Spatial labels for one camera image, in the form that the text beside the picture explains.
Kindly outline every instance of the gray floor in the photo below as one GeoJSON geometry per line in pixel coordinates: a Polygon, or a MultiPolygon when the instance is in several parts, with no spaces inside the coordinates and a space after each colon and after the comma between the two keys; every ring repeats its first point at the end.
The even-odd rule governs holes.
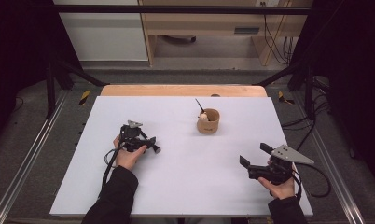
{"type": "MultiPolygon", "coordinates": [[[[128,66],[123,66],[124,69],[120,70],[114,64],[109,67],[109,64],[104,66],[105,63],[88,63],[87,71],[94,77],[111,83],[252,84],[282,69],[283,66],[275,62],[266,68],[258,66],[257,55],[252,42],[248,40],[249,38],[201,37],[196,43],[188,43],[186,40],[162,38],[155,64],[151,68],[138,63],[126,63],[128,66]],[[224,48],[219,49],[217,46],[222,43],[224,48]]],[[[76,85],[71,91],[57,90],[59,95],[67,93],[65,104],[8,211],[9,223],[75,223],[74,220],[50,216],[49,209],[74,154],[79,132],[83,131],[95,96],[100,94],[101,88],[76,76],[73,79],[76,85]],[[85,105],[78,105],[85,90],[91,91],[88,101],[85,105]]],[[[266,89],[274,101],[281,123],[305,116],[299,104],[290,105],[278,101],[278,91],[282,91],[286,99],[293,99],[297,103],[302,101],[303,90],[289,92],[285,87],[287,80],[288,77],[282,78],[266,89]]],[[[44,82],[22,90],[18,96],[24,103],[10,116],[0,137],[0,201],[40,132],[47,113],[44,82]]],[[[319,100],[318,105],[326,99],[321,97],[319,100]]],[[[19,107],[21,100],[17,99],[16,102],[19,107]]],[[[315,131],[303,144],[301,152],[314,159],[318,168],[326,171],[327,164],[321,157],[323,148],[318,144],[320,136],[319,140],[326,146],[359,214],[365,223],[375,223],[375,180],[363,161],[350,158],[348,144],[337,121],[327,112],[325,110],[318,114],[315,131]]],[[[285,130],[288,145],[297,147],[307,132],[308,129],[285,130]]],[[[306,190],[311,193],[325,191],[325,181],[319,174],[303,167],[299,171],[306,190]]],[[[309,217],[310,223],[359,223],[348,219],[348,209],[343,207],[343,199],[337,190],[333,189],[325,198],[309,197],[309,201],[314,212],[314,216],[309,217]]],[[[267,219],[255,218],[252,223],[267,223],[267,219]]]]}

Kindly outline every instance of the metal rail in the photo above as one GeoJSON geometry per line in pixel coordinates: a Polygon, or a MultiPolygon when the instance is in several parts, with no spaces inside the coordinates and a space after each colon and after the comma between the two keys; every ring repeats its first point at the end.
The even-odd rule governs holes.
{"type": "MultiPolygon", "coordinates": [[[[298,103],[301,113],[305,115],[305,110],[302,106],[303,100],[301,99],[299,95],[295,93],[293,93],[293,95],[294,95],[294,98],[297,99],[297,103],[298,103]]],[[[318,152],[319,158],[321,159],[321,162],[324,164],[326,173],[328,174],[332,187],[335,190],[335,193],[339,198],[339,201],[341,203],[342,209],[344,210],[345,216],[347,216],[351,224],[364,224],[365,220],[363,219],[359,211],[359,208],[357,207],[354,201],[353,196],[351,195],[350,191],[348,190],[347,185],[342,179],[342,176],[339,170],[337,169],[335,162],[330,157],[327,151],[326,145],[324,141],[322,140],[321,135],[319,134],[318,130],[316,130],[316,128],[313,129],[312,140],[313,140],[313,143],[317,145],[317,149],[318,149],[317,152],[318,152]]]]}
{"type": "Polygon", "coordinates": [[[32,5],[32,9],[63,13],[185,13],[324,15],[331,10],[311,7],[134,6],[134,5],[32,5]]]}
{"type": "Polygon", "coordinates": [[[63,104],[67,95],[68,91],[62,91],[56,104],[54,113],[49,119],[45,120],[45,123],[43,124],[39,134],[36,136],[36,139],[34,140],[30,150],[28,151],[24,161],[22,162],[19,171],[16,173],[12,182],[7,188],[7,191],[0,202],[0,224],[4,223],[5,219],[7,218],[7,214],[10,211],[10,208],[12,207],[22,188],[22,185],[27,179],[28,174],[30,174],[36,158],[39,155],[42,146],[45,144],[45,141],[48,138],[53,124],[55,123],[63,108],[63,104]]]}

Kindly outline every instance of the black curtain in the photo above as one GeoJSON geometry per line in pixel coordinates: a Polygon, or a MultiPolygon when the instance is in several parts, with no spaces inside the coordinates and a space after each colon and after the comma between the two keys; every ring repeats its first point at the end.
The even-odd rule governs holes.
{"type": "MultiPolygon", "coordinates": [[[[51,61],[63,59],[82,69],[57,12],[40,12],[32,4],[52,0],[0,0],[0,132],[21,89],[46,79],[51,61]]],[[[57,69],[64,88],[72,83],[68,72],[57,69]]]]}
{"type": "MultiPolygon", "coordinates": [[[[315,1],[335,5],[339,1],[315,1]]],[[[297,44],[302,55],[324,20],[310,17],[297,44]]],[[[329,101],[351,148],[375,176],[375,0],[345,0],[311,63],[330,82],[329,101]]]]}

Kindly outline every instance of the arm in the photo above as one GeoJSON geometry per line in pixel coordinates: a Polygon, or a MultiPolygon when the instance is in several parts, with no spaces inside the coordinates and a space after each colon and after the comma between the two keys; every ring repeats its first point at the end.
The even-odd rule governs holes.
{"type": "MultiPolygon", "coordinates": [[[[119,136],[114,140],[118,146],[119,136]]],[[[84,224],[129,223],[133,197],[138,187],[138,179],[131,172],[138,158],[145,152],[146,146],[134,152],[121,150],[116,157],[118,166],[101,191],[101,197],[83,218],[84,224]]]]}
{"type": "Polygon", "coordinates": [[[295,196],[285,199],[274,199],[269,203],[271,218],[275,224],[281,223],[307,223],[295,196]]]}
{"type": "Polygon", "coordinates": [[[274,197],[274,200],[269,203],[271,218],[274,220],[274,224],[307,223],[298,199],[295,197],[295,182],[293,178],[288,179],[280,185],[273,185],[263,177],[260,177],[258,181],[274,197]]]}

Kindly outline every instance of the white cabinet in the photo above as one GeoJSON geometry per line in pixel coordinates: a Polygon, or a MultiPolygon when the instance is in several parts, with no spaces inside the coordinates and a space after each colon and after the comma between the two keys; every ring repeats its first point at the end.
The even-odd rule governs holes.
{"type": "MultiPolygon", "coordinates": [[[[56,5],[137,5],[136,0],[54,0],[56,5]]],[[[147,61],[139,13],[60,13],[80,61],[147,61]]]]}

